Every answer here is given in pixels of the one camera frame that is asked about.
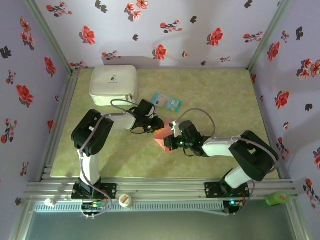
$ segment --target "green bottle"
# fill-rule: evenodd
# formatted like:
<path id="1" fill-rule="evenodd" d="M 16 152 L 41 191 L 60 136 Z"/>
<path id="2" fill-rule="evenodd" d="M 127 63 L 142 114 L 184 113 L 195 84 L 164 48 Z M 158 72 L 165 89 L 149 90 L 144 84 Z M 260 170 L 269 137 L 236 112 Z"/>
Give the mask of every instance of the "green bottle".
<path id="1" fill-rule="evenodd" d="M 265 197 L 265 202 L 269 206 L 287 204 L 290 202 L 290 195 L 286 191 L 277 191 Z"/>

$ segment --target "floral wallpaper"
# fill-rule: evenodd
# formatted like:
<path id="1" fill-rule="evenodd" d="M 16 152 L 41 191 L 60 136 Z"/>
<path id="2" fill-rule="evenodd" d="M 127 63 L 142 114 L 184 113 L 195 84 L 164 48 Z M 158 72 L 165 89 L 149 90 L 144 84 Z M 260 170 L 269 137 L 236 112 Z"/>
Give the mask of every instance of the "floral wallpaper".
<path id="1" fill-rule="evenodd" d="M 304 193 L 298 199 L 314 239 L 320 235 L 319 12 L 317 0 L 293 1 L 251 71 L 280 163 Z"/>
<path id="2" fill-rule="evenodd" d="M 279 0 L 35 2 L 74 69 L 246 68 Z"/>
<path id="3" fill-rule="evenodd" d="M 8 239 L 37 180 L 67 72 L 22 1 L 1 3 L 0 13 L 0 239 Z"/>

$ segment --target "white storage case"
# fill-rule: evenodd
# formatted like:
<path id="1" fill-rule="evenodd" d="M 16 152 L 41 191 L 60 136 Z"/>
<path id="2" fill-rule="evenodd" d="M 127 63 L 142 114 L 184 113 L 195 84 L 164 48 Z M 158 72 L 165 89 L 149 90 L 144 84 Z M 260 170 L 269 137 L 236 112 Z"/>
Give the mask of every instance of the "white storage case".
<path id="1" fill-rule="evenodd" d="M 136 103 L 137 69 L 132 65 L 97 66 L 93 70 L 89 94 L 98 106 L 110 106 L 113 99 Z M 124 101 L 115 101 L 113 104 L 131 105 Z"/>

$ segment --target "beige mat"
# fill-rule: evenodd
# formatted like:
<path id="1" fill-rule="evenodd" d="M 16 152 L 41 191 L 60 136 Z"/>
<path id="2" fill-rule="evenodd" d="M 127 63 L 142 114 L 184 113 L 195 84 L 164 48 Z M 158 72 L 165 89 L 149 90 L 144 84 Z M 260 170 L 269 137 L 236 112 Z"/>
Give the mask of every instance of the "beige mat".
<path id="1" fill-rule="evenodd" d="M 264 141 L 267 135 L 259 111 L 250 74 L 242 69 L 138 69 L 138 102 L 151 100 L 156 92 L 183 101 L 178 113 L 157 107 L 161 119 L 177 120 L 190 108 L 206 110 L 216 122 L 217 137 L 231 137 L 246 130 Z M 72 98 L 66 123 L 54 160 L 51 176 L 78 177 L 79 158 L 71 133 L 90 109 L 118 113 L 113 107 L 96 106 L 89 95 L 93 69 L 83 69 Z M 213 126 L 201 112 L 191 111 L 191 120 L 203 135 Z M 142 178 L 221 178 L 238 163 L 233 157 L 186 157 L 182 149 L 164 152 L 152 134 L 131 134 L 129 130 L 111 132 L 99 154 L 102 177 Z M 278 178 L 276 172 L 267 176 Z"/>

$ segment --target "pink object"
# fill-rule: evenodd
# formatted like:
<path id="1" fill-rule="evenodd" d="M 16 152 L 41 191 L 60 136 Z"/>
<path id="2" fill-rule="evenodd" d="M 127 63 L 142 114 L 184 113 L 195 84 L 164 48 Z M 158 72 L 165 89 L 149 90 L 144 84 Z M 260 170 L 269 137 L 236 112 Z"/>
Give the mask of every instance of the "pink object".
<path id="1" fill-rule="evenodd" d="M 165 120 L 164 121 L 164 128 L 156 131 L 153 134 L 153 137 L 154 137 L 155 141 L 162 147 L 163 150 L 165 150 L 167 153 L 173 154 L 174 151 L 170 151 L 169 148 L 167 148 L 164 143 L 164 138 L 172 135 L 172 130 L 169 127 L 170 123 L 171 123 L 171 119 Z"/>

